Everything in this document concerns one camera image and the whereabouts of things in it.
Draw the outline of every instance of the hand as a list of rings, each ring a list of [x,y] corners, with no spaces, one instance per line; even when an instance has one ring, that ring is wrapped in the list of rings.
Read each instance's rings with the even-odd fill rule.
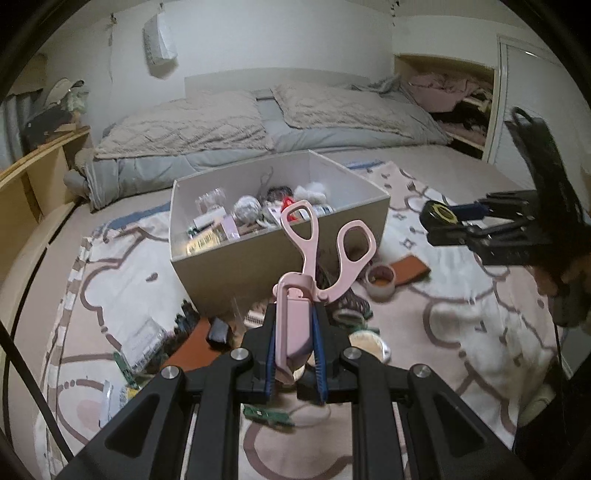
[[[591,293],[591,254],[578,257],[570,264],[569,268],[562,274],[560,279],[564,283],[576,280],[581,274],[584,275],[584,289]],[[558,286],[552,276],[541,267],[534,267],[534,279],[538,285],[540,295],[554,297],[558,293]]]

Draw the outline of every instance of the headboard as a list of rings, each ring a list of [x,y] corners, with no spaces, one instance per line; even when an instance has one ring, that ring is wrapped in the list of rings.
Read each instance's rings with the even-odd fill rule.
[[[286,80],[321,83],[323,85],[341,85],[356,83],[367,85],[369,79],[350,73],[329,72],[327,70],[265,68],[227,70],[225,72],[206,73],[185,77],[185,98],[191,97],[199,90],[226,92],[228,90],[262,90],[271,88]]]

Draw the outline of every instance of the metal bolt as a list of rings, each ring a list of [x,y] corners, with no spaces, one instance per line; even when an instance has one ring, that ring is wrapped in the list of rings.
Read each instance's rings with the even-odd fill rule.
[[[248,350],[246,350],[245,348],[235,348],[230,353],[230,356],[234,360],[244,360],[245,358],[248,358],[248,355],[250,355],[250,352]]]
[[[168,367],[164,367],[160,373],[166,380],[172,380],[173,378],[177,378],[180,370],[174,365],[169,365]]]
[[[424,364],[418,364],[413,367],[413,373],[419,378],[427,378],[431,375],[431,369]]]
[[[343,351],[343,355],[349,360],[357,360],[361,357],[361,350],[354,346],[350,346]]]

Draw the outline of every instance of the white box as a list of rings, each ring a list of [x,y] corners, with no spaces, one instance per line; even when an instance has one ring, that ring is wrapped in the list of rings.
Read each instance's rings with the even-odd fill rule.
[[[194,255],[186,252],[187,229],[197,216],[195,200],[199,196],[223,188],[226,209],[231,209],[241,196],[256,196],[261,179],[271,171],[268,187],[288,185],[295,189],[311,181],[327,187],[329,204],[335,212],[319,218],[318,255],[323,265],[338,269],[336,236],[352,220],[363,220],[378,244],[382,239],[390,195],[313,151],[270,155],[177,180],[170,209],[170,257],[180,281],[203,315],[231,312],[233,297],[254,300],[271,297],[273,286],[284,273],[301,271],[303,259],[279,227]],[[300,221],[293,228],[299,235],[310,237],[310,222]],[[348,249],[363,248],[362,254],[366,251],[365,238],[359,231],[347,234],[345,245]]]

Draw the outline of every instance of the patterned rug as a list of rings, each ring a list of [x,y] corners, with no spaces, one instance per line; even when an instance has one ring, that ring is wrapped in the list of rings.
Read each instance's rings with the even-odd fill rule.
[[[524,268],[483,267],[466,248],[431,247],[418,214],[428,199],[450,203],[440,193],[393,163],[358,173],[392,196],[381,259],[414,254],[431,268],[429,279],[399,288],[387,303],[353,287],[371,302],[370,324],[391,348],[390,364],[430,365],[511,447],[519,410],[555,355],[547,299]],[[118,338],[146,315],[171,329],[186,296],[169,261],[167,229],[168,213],[161,212],[113,223],[82,243],[40,381],[74,453],[99,430],[105,381],[121,382],[112,359]],[[316,407],[291,394],[276,402],[296,427],[280,432],[243,418],[240,478],[350,479],[349,406]],[[64,461],[42,418],[35,445],[44,478],[55,477]]]

